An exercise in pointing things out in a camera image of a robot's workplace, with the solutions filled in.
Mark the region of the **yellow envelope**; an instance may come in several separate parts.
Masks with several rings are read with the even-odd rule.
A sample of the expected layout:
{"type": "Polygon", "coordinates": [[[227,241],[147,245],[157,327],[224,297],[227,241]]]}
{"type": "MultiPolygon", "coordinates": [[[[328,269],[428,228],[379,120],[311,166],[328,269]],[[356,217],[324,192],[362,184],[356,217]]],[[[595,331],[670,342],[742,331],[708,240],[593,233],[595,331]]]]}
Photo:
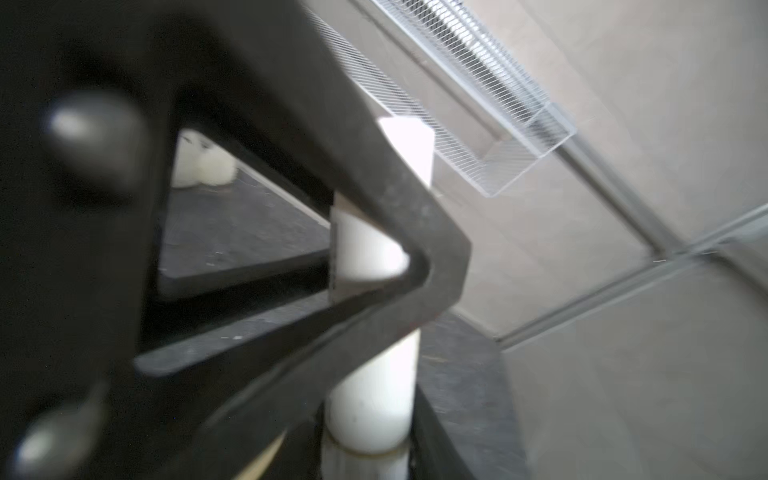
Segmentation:
{"type": "Polygon", "coordinates": [[[269,469],[275,456],[280,451],[286,437],[286,432],[276,437],[255,459],[253,459],[234,480],[259,480],[269,469]]]}

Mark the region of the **white glue stick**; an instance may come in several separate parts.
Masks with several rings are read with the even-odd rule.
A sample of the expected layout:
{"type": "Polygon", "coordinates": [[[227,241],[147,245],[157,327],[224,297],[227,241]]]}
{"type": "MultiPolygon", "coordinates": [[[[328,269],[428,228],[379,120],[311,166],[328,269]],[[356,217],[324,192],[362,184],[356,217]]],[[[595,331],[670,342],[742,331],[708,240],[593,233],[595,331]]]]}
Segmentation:
{"type": "MultiPolygon", "coordinates": [[[[378,125],[401,163],[429,187],[435,132],[416,117],[381,117],[378,125]]],[[[340,302],[402,275],[410,258],[357,207],[337,194],[331,210],[330,300],[340,302]]],[[[383,455],[409,435],[420,332],[415,331],[342,380],[326,401],[325,423],[343,448],[383,455]]]]}

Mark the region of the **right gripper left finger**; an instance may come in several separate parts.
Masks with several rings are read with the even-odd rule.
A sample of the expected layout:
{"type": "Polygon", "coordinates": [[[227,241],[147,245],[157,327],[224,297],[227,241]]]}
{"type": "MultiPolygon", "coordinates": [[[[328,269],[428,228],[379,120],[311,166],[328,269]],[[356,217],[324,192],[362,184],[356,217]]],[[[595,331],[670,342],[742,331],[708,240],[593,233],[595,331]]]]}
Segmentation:
{"type": "Polygon", "coordinates": [[[290,430],[262,480],[320,479],[323,420],[319,413],[290,430]]]}

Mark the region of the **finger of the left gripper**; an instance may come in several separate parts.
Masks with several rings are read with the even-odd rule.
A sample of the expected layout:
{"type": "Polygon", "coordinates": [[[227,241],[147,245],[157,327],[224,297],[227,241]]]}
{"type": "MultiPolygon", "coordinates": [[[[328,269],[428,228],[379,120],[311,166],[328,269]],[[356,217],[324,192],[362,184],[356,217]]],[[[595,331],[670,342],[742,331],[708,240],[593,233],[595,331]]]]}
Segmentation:
{"type": "Polygon", "coordinates": [[[325,249],[272,262],[182,277],[159,273],[156,281],[156,296],[160,300],[193,298],[315,267],[325,268],[328,266],[329,259],[329,250],[325,249]]]}
{"type": "Polygon", "coordinates": [[[466,235],[299,1],[1,5],[1,475],[234,479],[460,298],[466,235]],[[174,189],[193,129],[233,183],[174,189]],[[340,194],[408,269],[330,300],[340,194]],[[315,267],[160,300],[195,275],[315,267]]]}

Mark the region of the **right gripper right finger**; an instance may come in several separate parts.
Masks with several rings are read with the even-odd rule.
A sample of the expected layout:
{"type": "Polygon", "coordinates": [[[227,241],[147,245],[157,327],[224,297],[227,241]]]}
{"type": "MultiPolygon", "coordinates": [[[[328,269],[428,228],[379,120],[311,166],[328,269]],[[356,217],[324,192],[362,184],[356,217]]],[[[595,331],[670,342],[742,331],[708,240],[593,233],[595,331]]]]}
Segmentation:
{"type": "Polygon", "coordinates": [[[411,478],[475,480],[421,389],[414,398],[411,478]]]}

